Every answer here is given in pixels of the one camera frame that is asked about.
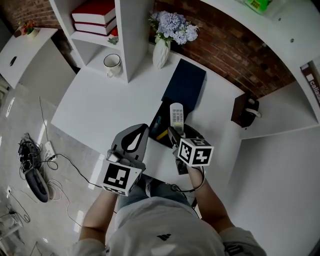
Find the man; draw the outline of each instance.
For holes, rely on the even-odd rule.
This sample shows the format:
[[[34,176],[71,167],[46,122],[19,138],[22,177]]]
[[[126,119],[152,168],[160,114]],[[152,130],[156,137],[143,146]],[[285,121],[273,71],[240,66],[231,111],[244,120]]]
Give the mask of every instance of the man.
[[[191,183],[202,183],[200,170],[188,167]],[[202,219],[182,193],[154,179],[141,179],[128,197],[119,196],[116,232],[106,242],[117,194],[103,190],[87,212],[72,256],[265,256],[249,231],[235,227],[207,181],[195,191]]]

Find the flower vase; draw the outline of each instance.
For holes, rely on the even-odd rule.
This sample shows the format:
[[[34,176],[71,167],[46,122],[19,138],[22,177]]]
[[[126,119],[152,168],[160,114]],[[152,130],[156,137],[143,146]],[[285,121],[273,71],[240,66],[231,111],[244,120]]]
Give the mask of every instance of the flower vase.
[[[36,30],[35,28],[32,30],[32,32],[30,34],[27,34],[26,36],[28,37],[28,39],[33,39],[38,35],[38,30]]]
[[[156,42],[153,50],[152,62],[157,70],[161,69],[166,64],[170,52],[170,45],[171,42],[169,40],[165,41],[160,39]]]

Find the remote control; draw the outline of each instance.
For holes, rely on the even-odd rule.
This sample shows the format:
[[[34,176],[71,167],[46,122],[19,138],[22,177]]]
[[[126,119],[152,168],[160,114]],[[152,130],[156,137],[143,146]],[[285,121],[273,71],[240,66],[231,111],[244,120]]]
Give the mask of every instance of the remote control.
[[[176,102],[170,105],[170,126],[178,134],[184,134],[184,106],[180,103]]]

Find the white t-shirt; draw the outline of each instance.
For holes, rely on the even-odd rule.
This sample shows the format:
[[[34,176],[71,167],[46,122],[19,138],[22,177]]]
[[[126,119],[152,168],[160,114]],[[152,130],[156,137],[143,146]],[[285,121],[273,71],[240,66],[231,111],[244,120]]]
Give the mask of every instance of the white t-shirt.
[[[151,197],[121,208],[117,230],[106,246],[84,239],[71,256],[265,256],[249,231],[232,227],[218,234],[182,203]]]

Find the brick wall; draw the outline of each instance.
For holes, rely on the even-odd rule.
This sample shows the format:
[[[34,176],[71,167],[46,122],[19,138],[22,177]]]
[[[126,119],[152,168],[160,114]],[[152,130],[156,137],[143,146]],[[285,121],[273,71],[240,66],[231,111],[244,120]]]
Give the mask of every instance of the brick wall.
[[[198,38],[171,49],[213,70],[254,98],[261,98],[295,78],[278,56],[245,26],[200,0],[155,0],[154,9],[185,16],[201,26]],[[150,41],[154,42],[151,32]]]
[[[51,39],[69,61],[68,55],[72,47],[60,27],[49,0],[0,0],[0,11],[12,31],[18,28],[19,22],[29,20],[34,20],[36,27],[58,29]]]

